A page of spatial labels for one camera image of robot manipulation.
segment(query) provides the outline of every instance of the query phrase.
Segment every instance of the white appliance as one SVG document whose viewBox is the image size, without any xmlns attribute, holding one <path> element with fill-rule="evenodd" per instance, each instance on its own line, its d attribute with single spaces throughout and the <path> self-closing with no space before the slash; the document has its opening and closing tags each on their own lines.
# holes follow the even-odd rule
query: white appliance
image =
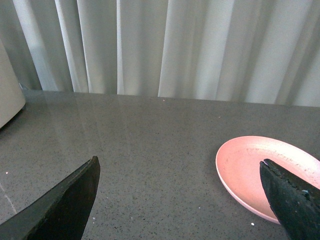
<svg viewBox="0 0 320 240">
<path fill-rule="evenodd" d="M 0 39 L 0 128 L 16 115 L 25 103 L 25 97 Z"/>
</svg>

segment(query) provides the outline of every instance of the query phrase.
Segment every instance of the sheer curtain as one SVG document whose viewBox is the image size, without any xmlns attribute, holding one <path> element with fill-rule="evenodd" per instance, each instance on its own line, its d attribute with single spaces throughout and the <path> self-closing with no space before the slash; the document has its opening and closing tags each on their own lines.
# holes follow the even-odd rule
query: sheer curtain
<svg viewBox="0 0 320 240">
<path fill-rule="evenodd" d="M 5 0 L 27 88 L 320 107 L 318 0 Z"/>
</svg>

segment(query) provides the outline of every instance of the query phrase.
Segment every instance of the white curtain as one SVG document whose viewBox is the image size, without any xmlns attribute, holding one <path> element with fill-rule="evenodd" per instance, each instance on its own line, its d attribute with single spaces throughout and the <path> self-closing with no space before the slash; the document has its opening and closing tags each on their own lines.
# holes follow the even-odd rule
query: white curtain
<svg viewBox="0 0 320 240">
<path fill-rule="evenodd" d="M 320 107 L 319 0 L 4 0 L 30 89 Z"/>
</svg>

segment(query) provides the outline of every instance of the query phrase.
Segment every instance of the pink plate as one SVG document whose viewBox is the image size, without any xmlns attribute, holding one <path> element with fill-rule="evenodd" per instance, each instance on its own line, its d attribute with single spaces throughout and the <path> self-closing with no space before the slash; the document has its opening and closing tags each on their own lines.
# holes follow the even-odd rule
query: pink plate
<svg viewBox="0 0 320 240">
<path fill-rule="evenodd" d="M 260 180 L 260 161 L 271 159 L 320 189 L 320 161 L 283 141 L 263 136 L 241 136 L 225 142 L 215 165 L 224 187 L 245 208 L 277 223 Z"/>
</svg>

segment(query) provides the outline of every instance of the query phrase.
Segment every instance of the speckled quartz countertop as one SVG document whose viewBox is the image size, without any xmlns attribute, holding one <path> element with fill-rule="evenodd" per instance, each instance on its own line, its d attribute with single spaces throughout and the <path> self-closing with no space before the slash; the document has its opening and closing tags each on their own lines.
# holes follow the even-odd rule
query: speckled quartz countertop
<svg viewBox="0 0 320 240">
<path fill-rule="evenodd" d="M 216 153 L 232 138 L 256 135 L 320 159 L 316 107 L 24 95 L 24 109 L 0 129 L 0 223 L 96 155 L 101 175 L 84 240 L 286 240 L 280 225 L 231 197 L 218 177 Z"/>
</svg>

